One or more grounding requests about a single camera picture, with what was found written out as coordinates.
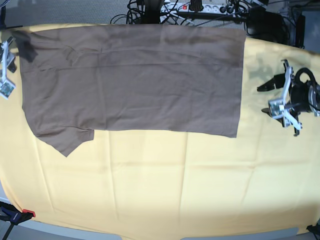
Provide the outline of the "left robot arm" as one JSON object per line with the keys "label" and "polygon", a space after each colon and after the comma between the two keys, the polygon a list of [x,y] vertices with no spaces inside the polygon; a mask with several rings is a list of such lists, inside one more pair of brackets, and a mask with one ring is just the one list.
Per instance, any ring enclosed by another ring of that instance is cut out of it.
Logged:
{"label": "left robot arm", "polygon": [[302,67],[294,72],[288,60],[283,60],[284,73],[274,75],[272,79],[257,87],[258,92],[282,89],[278,98],[270,99],[268,107],[261,111],[282,124],[283,128],[294,127],[297,137],[303,128],[299,121],[301,113],[313,113],[320,116],[320,85],[313,72]]}

